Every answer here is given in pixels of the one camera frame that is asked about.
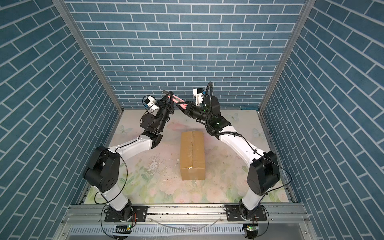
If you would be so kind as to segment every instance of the floral floor mat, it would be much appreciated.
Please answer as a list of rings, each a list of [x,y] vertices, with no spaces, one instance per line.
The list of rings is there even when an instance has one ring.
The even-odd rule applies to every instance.
[[[143,110],[125,110],[110,146],[136,138],[143,129],[139,120]],[[222,110],[222,115],[235,129],[258,148],[269,151],[257,112],[254,110]],[[205,146],[205,180],[183,181],[180,175],[180,137],[185,131],[203,131]],[[149,151],[130,159],[128,174],[121,162],[120,187],[123,194],[136,204],[166,203],[228,203],[239,202],[245,195],[248,184],[248,166],[226,144],[208,135],[204,125],[175,110],[166,124],[160,144]],[[97,188],[91,187],[84,204],[94,204]],[[104,199],[97,194],[97,202]],[[263,202],[288,202],[284,188],[264,197]]]

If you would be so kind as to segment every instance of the metal rail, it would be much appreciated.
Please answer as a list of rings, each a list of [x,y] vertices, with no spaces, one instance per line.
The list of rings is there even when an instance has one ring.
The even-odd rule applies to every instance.
[[[202,231],[209,231],[208,227],[228,231],[233,226],[241,226],[248,221],[228,222],[225,204],[146,204],[148,206],[145,222],[138,222],[138,229],[162,228],[157,223],[170,225],[175,228],[185,228],[193,225],[207,225]],[[310,221],[302,203],[264,203],[263,206],[269,213],[270,225],[292,224],[300,226],[302,233],[308,232]],[[100,214],[103,205],[70,205],[54,237],[55,240],[66,239],[68,235],[103,235],[100,231]],[[105,214],[102,213],[103,227],[112,232],[117,223],[104,222]],[[260,226],[266,227],[267,221],[259,221]],[[167,232],[169,235],[187,234],[187,232]]]
[[[271,94],[273,92],[273,89],[275,88],[277,81],[279,80],[279,77],[284,69],[285,64],[287,63],[288,57],[292,52],[293,47],[295,46],[295,43],[297,39],[299,38],[300,32],[303,29],[304,23],[306,22],[308,15],[310,14],[312,7],[314,5],[316,0],[306,0],[305,4],[303,5],[303,8],[300,12],[299,18],[297,19],[297,23],[295,24],[291,36],[288,40],[288,43],[286,47],[284,48],[284,52],[281,55],[281,59],[279,61],[279,64],[276,67],[276,70],[272,76],[271,82],[269,83],[266,92],[264,94],[264,97],[262,99],[262,102],[260,103],[259,111],[263,112],[266,104],[271,97]]]
[[[78,25],[76,24],[72,14],[70,13],[67,5],[65,4],[64,0],[52,0],[52,2],[55,5],[57,11],[60,13],[67,27],[71,31],[80,49],[83,51],[92,69],[95,71],[96,75],[98,76],[99,81],[104,86],[109,97],[112,99],[112,102],[115,104],[118,111],[122,113],[123,107],[121,106],[113,89],[111,88],[109,82],[107,81],[107,78],[105,77],[99,63],[96,61],[96,58],[93,55],[91,49],[89,48],[88,43],[85,41],[84,36],[81,34],[81,31]]]
[[[279,155],[279,152],[277,151],[276,144],[273,141],[271,132],[269,131],[269,128],[268,128],[268,126],[266,124],[266,120],[265,120],[264,114],[258,112],[257,115],[259,116],[259,120],[260,120],[260,123],[262,125],[263,132],[264,132],[265,138],[266,138],[266,140],[268,142],[269,148],[271,149],[272,152],[274,152],[277,155],[277,160],[279,162],[279,165],[283,166],[283,163],[281,162],[281,157]],[[287,183],[289,181],[288,174],[285,171],[282,171],[282,170],[280,170],[280,174],[281,174],[281,181],[283,182],[283,184]],[[289,195],[291,196],[291,201],[292,202],[298,202],[297,198],[296,198],[296,195],[295,195],[295,192],[293,191],[292,185],[288,184],[285,187],[288,189]]]

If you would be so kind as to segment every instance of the brick wallpaper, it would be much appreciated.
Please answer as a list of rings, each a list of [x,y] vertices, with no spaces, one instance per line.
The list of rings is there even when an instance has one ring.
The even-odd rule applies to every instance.
[[[116,118],[52,2],[0,1],[0,239],[53,237]]]
[[[264,114],[319,239],[384,239],[384,2],[317,0]]]
[[[305,0],[67,0],[125,108],[214,82],[223,108],[257,109]]]

